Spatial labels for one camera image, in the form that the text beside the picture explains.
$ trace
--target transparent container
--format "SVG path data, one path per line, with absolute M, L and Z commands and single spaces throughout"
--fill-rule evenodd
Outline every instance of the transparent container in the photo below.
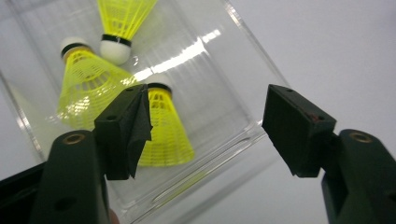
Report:
M 28 124 L 23 139 L 45 159 L 52 141 L 72 130 L 56 115 L 64 75 L 60 43 L 76 35 L 99 52 L 103 29 L 96 1 L 0 0 L 0 31 L 0 70 L 9 90 L 2 94 L 10 93 L 8 105 Z M 126 223 L 182 197 L 262 139 L 267 86 L 287 85 L 224 0 L 159 0 L 132 49 L 122 68 L 142 80 L 153 74 L 170 78 L 195 157 L 178 166 L 138 167 L 136 179 L 107 182 Z

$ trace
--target shuttlecock cork base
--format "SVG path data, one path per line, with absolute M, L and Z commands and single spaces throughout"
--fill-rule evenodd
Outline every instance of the shuttlecock cork base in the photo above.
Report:
M 116 65 L 131 55 L 131 40 L 157 0 L 97 0 L 104 28 L 100 53 Z
M 126 63 L 131 55 L 132 41 L 115 35 L 102 35 L 100 44 L 101 56 L 111 63 Z
M 95 55 L 81 38 L 66 38 L 61 47 L 65 69 L 58 118 L 74 129 L 92 130 L 93 121 L 120 92 L 138 82 Z
M 191 161 L 194 151 L 172 103 L 172 91 L 168 85 L 163 84 L 168 84 L 168 81 L 160 75 L 160 78 L 149 77 L 146 83 L 153 128 L 151 141 L 146 142 L 138 164 L 164 167 Z

